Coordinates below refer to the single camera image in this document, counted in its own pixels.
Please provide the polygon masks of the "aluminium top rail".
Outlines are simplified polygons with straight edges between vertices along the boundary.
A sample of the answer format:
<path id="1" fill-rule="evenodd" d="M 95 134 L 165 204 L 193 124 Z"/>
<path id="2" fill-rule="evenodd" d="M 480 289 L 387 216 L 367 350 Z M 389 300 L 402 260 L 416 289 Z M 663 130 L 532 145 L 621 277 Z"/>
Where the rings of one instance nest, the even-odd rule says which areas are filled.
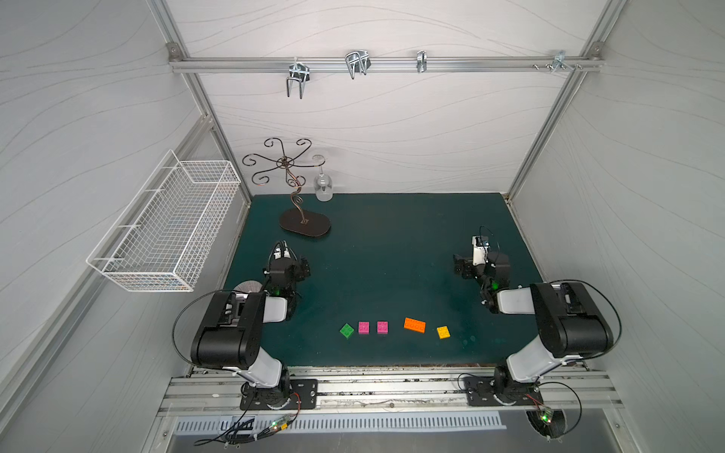
<path id="1" fill-rule="evenodd" d="M 545 57 L 433 57 L 428 55 L 425 73 L 513 73 L 539 72 L 533 64 L 543 66 L 554 56 Z M 598 71 L 604 66 L 601 59 L 566 56 L 570 63 L 579 63 L 585 72 Z M 288 74 L 289 66 L 302 62 L 313 74 L 347 73 L 343 57 L 312 58 L 188 58 L 171 62 L 177 74 Z M 368 74 L 418 74 L 416 55 L 407 57 L 370 57 Z"/>

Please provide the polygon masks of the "yellow lego brick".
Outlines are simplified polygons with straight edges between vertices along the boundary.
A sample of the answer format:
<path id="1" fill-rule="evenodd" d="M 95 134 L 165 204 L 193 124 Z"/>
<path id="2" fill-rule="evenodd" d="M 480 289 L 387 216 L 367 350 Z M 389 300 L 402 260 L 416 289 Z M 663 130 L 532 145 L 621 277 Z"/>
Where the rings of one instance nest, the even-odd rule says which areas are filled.
<path id="1" fill-rule="evenodd" d="M 438 337 L 441 340 L 449 339 L 451 337 L 449 328 L 447 326 L 441 326 L 441 327 L 437 328 L 436 331 L 437 331 Z"/>

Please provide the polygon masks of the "green table mat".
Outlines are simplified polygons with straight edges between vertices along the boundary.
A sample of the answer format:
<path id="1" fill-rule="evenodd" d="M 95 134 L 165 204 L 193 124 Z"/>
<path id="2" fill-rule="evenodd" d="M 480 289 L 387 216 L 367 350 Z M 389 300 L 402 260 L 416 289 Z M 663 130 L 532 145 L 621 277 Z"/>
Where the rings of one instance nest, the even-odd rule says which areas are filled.
<path id="1" fill-rule="evenodd" d="M 225 281 L 261 280 L 277 241 L 309 261 L 292 318 L 262 334 L 262 347 L 284 364 L 499 364 L 536 336 L 532 316 L 491 313 L 477 283 L 454 273 L 453 255 L 470 255 L 473 236 L 484 233 L 509 256 L 513 285 L 540 281 L 499 194 L 338 194 L 304 204 L 330 218 L 327 235 L 282 230 L 288 197 L 256 196 Z M 406 317 L 424 321 L 426 332 L 404 330 Z M 377 334 L 378 321 L 389 323 L 387 334 Z M 359 322 L 370 324 L 368 334 L 358 334 Z M 344 324 L 355 329 L 349 339 L 340 333 Z M 441 326 L 449 339 L 438 337 Z"/>

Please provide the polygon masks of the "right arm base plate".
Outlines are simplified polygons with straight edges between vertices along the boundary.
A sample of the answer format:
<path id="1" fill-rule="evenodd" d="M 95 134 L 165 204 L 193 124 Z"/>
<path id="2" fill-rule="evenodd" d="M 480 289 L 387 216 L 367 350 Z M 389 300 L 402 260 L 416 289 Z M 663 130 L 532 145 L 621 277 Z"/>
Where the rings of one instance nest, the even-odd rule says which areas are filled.
<path id="1" fill-rule="evenodd" d="M 544 400 L 532 383 L 508 381 L 503 377 L 463 375 L 459 385 L 470 407 L 535 406 Z"/>

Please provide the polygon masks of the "metal hook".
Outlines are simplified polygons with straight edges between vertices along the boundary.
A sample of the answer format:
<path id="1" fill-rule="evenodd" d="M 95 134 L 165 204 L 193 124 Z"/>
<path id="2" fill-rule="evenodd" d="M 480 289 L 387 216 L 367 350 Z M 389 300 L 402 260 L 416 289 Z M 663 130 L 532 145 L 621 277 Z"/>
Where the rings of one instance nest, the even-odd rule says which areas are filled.
<path id="1" fill-rule="evenodd" d="M 427 71 L 428 66 L 428 54 L 425 50 L 420 50 L 416 54 L 416 70 L 419 74 L 424 74 Z"/>
<path id="2" fill-rule="evenodd" d="M 545 71 L 549 72 L 550 74 L 554 74 L 557 72 L 568 72 L 568 73 L 574 73 L 577 71 L 583 70 L 583 66 L 579 63 L 570 63 L 566 59 L 566 52 L 565 51 L 559 51 L 551 60 L 551 62 L 540 66 L 538 64 L 533 64 L 532 68 L 534 68 L 535 71 Z"/>
<path id="3" fill-rule="evenodd" d="M 298 96 L 300 99 L 304 96 L 306 84 L 310 81 L 311 69 L 302 62 L 295 62 L 289 66 L 289 75 L 286 79 L 286 94 L 288 97 L 292 95 L 293 87 L 298 87 Z"/>
<path id="4" fill-rule="evenodd" d="M 366 76 L 371 66 L 370 56 L 367 50 L 355 50 L 345 56 L 345 64 L 351 79 L 356 75 Z"/>

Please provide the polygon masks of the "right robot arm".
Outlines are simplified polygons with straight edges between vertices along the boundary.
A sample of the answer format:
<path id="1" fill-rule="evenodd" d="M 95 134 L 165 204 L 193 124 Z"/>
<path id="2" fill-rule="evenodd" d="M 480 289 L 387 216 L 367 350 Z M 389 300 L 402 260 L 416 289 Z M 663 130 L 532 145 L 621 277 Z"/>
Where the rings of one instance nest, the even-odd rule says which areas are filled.
<path id="1" fill-rule="evenodd" d="M 602 292 L 579 279 L 559 279 L 510 286 L 509 257 L 475 247 L 473 256 L 453 256 L 454 273 L 476 281 L 481 303 L 491 313 L 532 315 L 537 334 L 528 345 L 495 369 L 491 392 L 509 404 L 516 392 L 530 389 L 550 371 L 569 362 L 594 359 L 619 342 L 591 292 Z"/>

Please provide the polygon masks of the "white vent strip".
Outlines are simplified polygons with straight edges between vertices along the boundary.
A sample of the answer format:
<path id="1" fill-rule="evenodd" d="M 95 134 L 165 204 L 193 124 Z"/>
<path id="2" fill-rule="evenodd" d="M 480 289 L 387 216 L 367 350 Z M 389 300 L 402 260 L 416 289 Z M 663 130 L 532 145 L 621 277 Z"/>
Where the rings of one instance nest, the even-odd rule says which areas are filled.
<path id="1" fill-rule="evenodd" d="M 237 420 L 235 416 L 183 416 L 177 419 L 174 433 L 179 436 L 215 436 Z M 465 432 L 506 430 L 496 411 L 474 413 L 302 413 L 287 428 L 289 433 L 353 432 Z"/>

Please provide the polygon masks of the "orange lego brick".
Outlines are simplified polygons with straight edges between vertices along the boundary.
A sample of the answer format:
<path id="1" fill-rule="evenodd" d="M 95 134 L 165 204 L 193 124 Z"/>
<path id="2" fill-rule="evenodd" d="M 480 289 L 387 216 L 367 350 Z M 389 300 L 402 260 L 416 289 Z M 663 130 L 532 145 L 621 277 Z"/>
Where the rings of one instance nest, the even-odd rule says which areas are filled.
<path id="1" fill-rule="evenodd" d="M 410 317 L 404 319 L 403 328 L 416 333 L 424 334 L 427 324 L 424 321 L 416 320 Z"/>

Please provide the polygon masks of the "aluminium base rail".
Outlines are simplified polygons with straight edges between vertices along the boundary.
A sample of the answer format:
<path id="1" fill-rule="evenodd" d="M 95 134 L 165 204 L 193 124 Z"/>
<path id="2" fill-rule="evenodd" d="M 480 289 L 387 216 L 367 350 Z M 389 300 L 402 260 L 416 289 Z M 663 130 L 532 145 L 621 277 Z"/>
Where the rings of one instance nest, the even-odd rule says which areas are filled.
<path id="1" fill-rule="evenodd" d="M 352 411 L 471 411 L 464 380 L 493 377 L 492 367 L 294 366 L 294 379 L 315 379 L 315 413 Z M 231 373 L 194 371 L 171 379 L 159 415 L 212 415 L 239 413 L 241 379 Z M 622 409 L 624 404 L 604 371 L 572 366 L 554 370 L 541 379 L 540 394 L 547 404 L 561 409 Z"/>

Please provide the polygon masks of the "brown metal cup stand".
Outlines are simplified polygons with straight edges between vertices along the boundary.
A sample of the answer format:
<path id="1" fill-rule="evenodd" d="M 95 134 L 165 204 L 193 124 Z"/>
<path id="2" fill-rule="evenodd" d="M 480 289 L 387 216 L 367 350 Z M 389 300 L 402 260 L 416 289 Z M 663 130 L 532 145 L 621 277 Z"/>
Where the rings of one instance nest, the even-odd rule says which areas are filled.
<path id="1" fill-rule="evenodd" d="M 313 142 L 309 138 L 301 138 L 296 141 L 296 146 L 302 149 L 296 155 L 289 155 L 285 150 L 282 139 L 271 137 L 264 141 L 264 147 L 273 148 L 279 145 L 281 156 L 279 158 L 269 158 L 259 153 L 249 153 L 242 158 L 242 164 L 245 167 L 254 167 L 259 160 L 266 160 L 271 164 L 270 168 L 258 170 L 252 174 L 251 182 L 257 186 L 264 186 L 270 181 L 269 173 L 274 171 L 283 171 L 285 182 L 292 189 L 290 193 L 290 201 L 293 208 L 284 211 L 279 216 L 279 226 L 288 232 L 305 236 L 308 238 L 321 238 L 327 235 L 332 229 L 330 219 L 320 213 L 306 211 L 303 208 L 304 200 L 302 199 L 302 189 L 306 183 L 305 177 L 297 175 L 294 169 L 301 168 L 321 168 L 325 161 L 324 157 L 320 157 L 321 162 L 316 164 L 300 164 L 298 160 L 302 158 L 312 147 Z"/>

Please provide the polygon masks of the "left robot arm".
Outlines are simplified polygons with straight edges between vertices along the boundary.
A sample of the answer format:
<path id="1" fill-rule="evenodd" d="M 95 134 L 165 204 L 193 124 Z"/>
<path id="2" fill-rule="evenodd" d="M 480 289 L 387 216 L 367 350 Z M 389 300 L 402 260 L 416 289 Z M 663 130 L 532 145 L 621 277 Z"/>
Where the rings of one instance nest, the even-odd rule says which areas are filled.
<path id="1" fill-rule="evenodd" d="M 288 398 L 289 371 L 262 347 L 266 324 L 292 318 L 298 305 L 298 283 L 311 275 L 307 259 L 273 258 L 264 270 L 265 280 L 256 292 L 218 290 L 192 339 L 190 353 L 181 357 L 190 364 L 230 371 L 262 394 Z"/>

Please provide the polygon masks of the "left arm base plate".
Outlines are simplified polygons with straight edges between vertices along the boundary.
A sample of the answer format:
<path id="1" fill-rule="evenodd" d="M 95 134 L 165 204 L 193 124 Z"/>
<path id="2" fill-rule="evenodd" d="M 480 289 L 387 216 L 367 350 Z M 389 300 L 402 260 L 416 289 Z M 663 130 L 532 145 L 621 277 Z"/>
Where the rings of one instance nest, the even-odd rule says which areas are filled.
<path id="1" fill-rule="evenodd" d="M 281 381 L 274 388 L 257 388 L 244 384 L 241 388 L 240 410 L 292 411 L 313 410 L 317 406 L 317 379 Z"/>

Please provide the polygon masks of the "green lego brick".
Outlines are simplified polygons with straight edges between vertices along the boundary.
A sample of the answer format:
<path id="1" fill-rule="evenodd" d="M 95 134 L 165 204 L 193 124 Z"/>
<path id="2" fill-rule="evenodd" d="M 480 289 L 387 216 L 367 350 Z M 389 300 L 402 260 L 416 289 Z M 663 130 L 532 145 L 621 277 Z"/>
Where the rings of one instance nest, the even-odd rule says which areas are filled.
<path id="1" fill-rule="evenodd" d="M 355 329 L 350 324 L 344 324 L 341 327 L 340 333 L 346 338 L 349 339 L 354 333 Z"/>

